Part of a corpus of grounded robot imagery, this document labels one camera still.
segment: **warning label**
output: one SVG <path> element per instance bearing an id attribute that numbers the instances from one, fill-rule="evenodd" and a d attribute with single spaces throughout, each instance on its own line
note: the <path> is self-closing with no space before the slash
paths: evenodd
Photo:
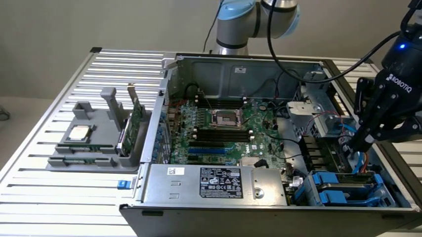
<path id="1" fill-rule="evenodd" d="M 198 186 L 202 198 L 242 198 L 240 169 L 200 168 Z"/>

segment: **white wall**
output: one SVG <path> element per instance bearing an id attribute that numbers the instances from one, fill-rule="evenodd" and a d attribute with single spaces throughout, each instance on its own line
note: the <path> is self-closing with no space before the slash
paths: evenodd
<path id="1" fill-rule="evenodd" d="M 292 36 L 273 40 L 276 53 L 356 58 L 397 30 L 408 1 L 299 2 L 301 22 Z M 217 0 L 0 0 L 0 95 L 54 98 L 92 46 L 200 51 L 216 5 Z M 249 53 L 268 53 L 264 39 L 249 41 Z"/>

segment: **aluminum slotted surface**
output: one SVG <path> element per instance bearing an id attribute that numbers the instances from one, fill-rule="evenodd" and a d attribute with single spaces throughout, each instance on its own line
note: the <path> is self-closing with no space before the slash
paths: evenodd
<path id="1" fill-rule="evenodd" d="M 153 108 L 158 82 L 162 78 L 162 53 L 102 50 L 89 54 L 65 89 L 54 100 L 10 161 L 0 172 L 0 236 L 90 236 L 133 237 L 134 233 L 120 216 L 121 197 L 130 190 L 117 190 L 118 180 L 130 180 L 130 174 L 94 174 L 47 172 L 47 156 L 73 118 L 76 101 L 89 101 L 93 108 L 105 109 L 101 88 L 116 87 L 116 98 L 130 109 L 125 90 L 134 83 L 141 104 Z M 340 71 L 353 63 L 333 59 Z M 359 77 L 373 77 L 375 68 L 364 64 L 345 77 L 355 88 Z M 395 147 L 422 179 L 420 142 Z M 409 233 L 385 233 L 384 237 L 412 236 Z"/>

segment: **green circuit board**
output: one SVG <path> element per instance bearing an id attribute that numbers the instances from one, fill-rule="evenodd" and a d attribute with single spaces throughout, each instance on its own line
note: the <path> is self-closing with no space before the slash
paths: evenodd
<path id="1" fill-rule="evenodd" d="M 279 147 L 280 141 L 270 139 L 264 134 L 262 117 L 266 111 L 257 109 L 257 106 L 266 107 L 266 102 L 253 101 L 240 110 L 197 108 L 193 101 L 186 101 L 182 105 L 169 108 L 170 117 L 170 158 L 172 164 L 221 164 L 237 165 L 238 161 L 249 159 L 264 159 L 269 168 L 284 167 L 284 153 Z M 214 124 L 214 111 L 218 114 L 233 114 L 237 111 L 240 119 L 237 126 L 224 126 Z M 266 113 L 265 120 L 272 122 L 273 114 Z M 246 130 L 252 131 L 253 139 L 249 142 L 224 142 L 224 154 L 190 154 L 188 153 L 189 142 L 194 141 L 193 127 L 198 129 L 224 129 L 224 130 Z M 266 133 L 279 137 L 277 131 L 266 129 Z M 194 155 L 197 159 L 189 160 L 188 157 Z"/>

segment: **pcie slot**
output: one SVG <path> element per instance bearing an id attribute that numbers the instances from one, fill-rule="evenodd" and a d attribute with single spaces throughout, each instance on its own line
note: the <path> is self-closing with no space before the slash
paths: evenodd
<path id="1" fill-rule="evenodd" d="M 224 147 L 222 142 L 189 142 L 189 147 Z"/>

